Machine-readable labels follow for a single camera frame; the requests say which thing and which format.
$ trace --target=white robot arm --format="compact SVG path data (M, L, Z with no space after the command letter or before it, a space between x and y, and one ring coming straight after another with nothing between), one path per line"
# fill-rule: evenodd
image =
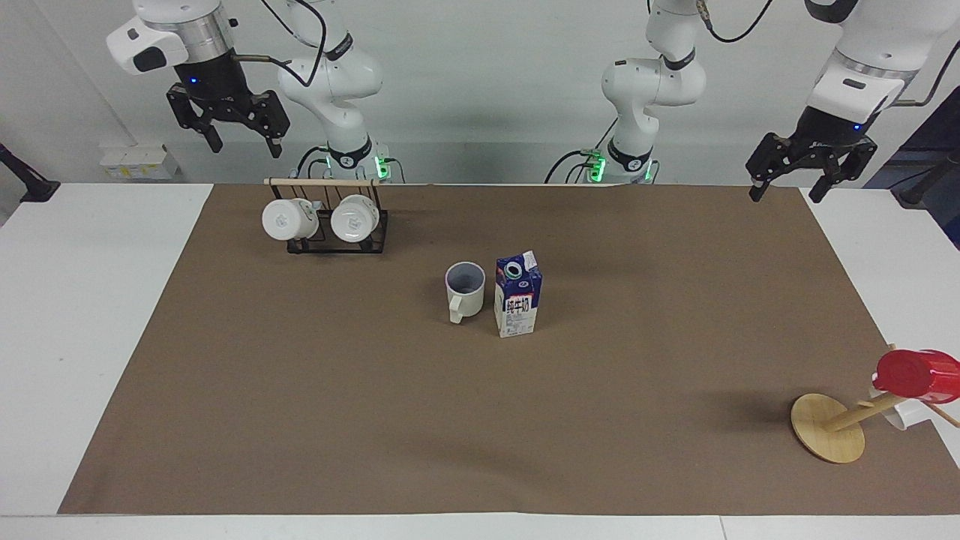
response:
M797 130L767 134L747 162L759 201L777 177L823 169L810 191L820 202L836 184L856 180L876 152L866 135L926 63L940 36L960 19L956 0L805 0L815 18L843 28Z
M656 0L646 36L660 58L616 61L604 73L603 92L616 107L618 120L613 136L602 146L606 169L597 182L640 182L660 130L660 121L647 108L690 105L703 95L707 75L696 60L694 45L702 26L696 4Z
M234 122L263 135L274 158L290 120L272 90L253 94L233 49L220 0L134 0L136 17L107 37L121 67L133 74L172 66L180 82L167 91L178 123L206 138L220 152L212 122ZM196 105L201 113L193 108Z
M329 174L339 179L385 178L387 148L370 137L363 114L349 99L372 96L383 87L380 64L353 43L334 0L306 0L323 16L318 18L304 5L287 0L297 38L312 47L324 42L324 57L310 86L303 86L289 72L279 71L280 91L306 107L320 120L332 160ZM288 66L301 79L309 77L314 59L293 60Z

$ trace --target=wooden dowel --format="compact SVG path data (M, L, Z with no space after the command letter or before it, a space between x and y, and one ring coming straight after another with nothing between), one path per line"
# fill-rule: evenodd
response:
M932 410L933 412L937 413L937 416L939 416L939 417L943 418L944 420L950 422L950 424L951 424L952 426L954 426L955 428L960 428L960 422L957 422L957 419L956 419L956 418L953 418L952 416L950 416L949 414L947 414L947 412L946 412L945 410L941 409L940 407L938 407L938 406L936 406L936 405L934 405L934 404L924 404L924 405L930 407L930 410Z
M379 180L334 180L330 178L268 178L264 185L303 185L305 187L379 187Z
M886 394L881 394L870 400L870 403L873 404L871 407L848 410L847 412L838 414L827 420L824 422L824 430L828 432L835 432L842 430L843 428L849 428L853 424L862 422L871 416L876 416L884 410L891 409L905 401L906 398L895 396L889 392Z

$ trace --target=black stand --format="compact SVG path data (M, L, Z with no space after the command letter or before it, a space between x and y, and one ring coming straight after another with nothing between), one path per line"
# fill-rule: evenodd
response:
M43 175L14 156L3 144L0 144L0 162L7 165L20 182L27 186L27 194L20 199L21 203L46 203L60 187L59 182L43 178Z
M919 182L902 191L895 191L894 197L905 209L926 209L924 196L934 185L940 182L948 172L960 165L960 148L950 153L945 160L933 167Z
M280 193L278 186L271 185L270 189L274 192L274 196L277 197L277 199L286 199L286 197ZM324 209L317 210L317 217L320 218L320 227L317 229L317 233L309 238L287 240L287 253L293 255L305 253L377 255L383 253L384 246L387 243L387 226L390 222L390 213L380 205L380 195L375 186L371 185L361 188L327 186L323 188L323 198L309 197L302 185L291 186L291 189L293 190L294 198L306 199L307 201L323 201ZM346 192L350 189L358 189L361 195L366 195L373 199L376 203L377 210L380 212L380 223L376 226L376 229L373 230L370 236L367 236L355 244L345 242L338 238L337 235L333 233L333 227L330 224L330 218L333 216L330 191L336 194L337 204L339 204L346 196L341 194L341 190Z

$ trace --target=black metal rack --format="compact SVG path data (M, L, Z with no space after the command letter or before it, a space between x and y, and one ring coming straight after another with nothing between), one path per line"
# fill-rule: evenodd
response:
M273 191L274 196L278 200L287 199L287 197L284 197L283 193L280 191L281 185L274 184L272 181L268 182L270 189ZM317 210L317 217L320 219L320 227L317 229L317 232L309 238L302 238L300 240L287 240L287 253L293 255L301 255L306 253L376 255L383 253L384 247L387 243L387 226L389 225L390 221L390 213L381 206L380 194L377 192L376 184L374 182L370 182L369 185L364 185L363 187L335 185L333 183L324 185L285 184L284 186L290 188L293 198L295 199L306 199L310 202L320 201L324 203L323 209ZM322 198L310 197L310 195L307 193L307 187L310 188L310 191L313 194L317 193L316 190L322 189L324 191L324 196ZM333 210L335 207L332 204L333 199L331 199L331 192L336 196L338 205L344 200L345 197L355 193L366 195L373 200L373 202L376 204L377 211L380 212L380 223L377 224L376 229L373 230L370 236L358 243L350 243L341 240L336 234L333 233L333 227L330 223L330 218L333 216Z

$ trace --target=white mug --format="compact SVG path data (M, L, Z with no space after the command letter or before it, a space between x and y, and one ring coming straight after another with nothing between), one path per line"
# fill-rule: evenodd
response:
M876 388L870 387L870 397L875 398L883 394ZM901 404L896 405L893 408L889 408L883 411L883 417L887 419L887 422L891 426L897 428L900 431L906 431L907 428L916 426L920 422L925 422L927 420L933 419L933 412L930 411L919 400L907 400Z
M365 195L345 197L330 217L330 228L338 238L355 244L366 240L380 224L380 209Z
M260 217L263 230L274 240L309 238L320 228L317 211L306 199L272 201Z
M464 317L472 317L483 308L487 274L475 262L458 262L446 271L446 300L450 322L459 325Z

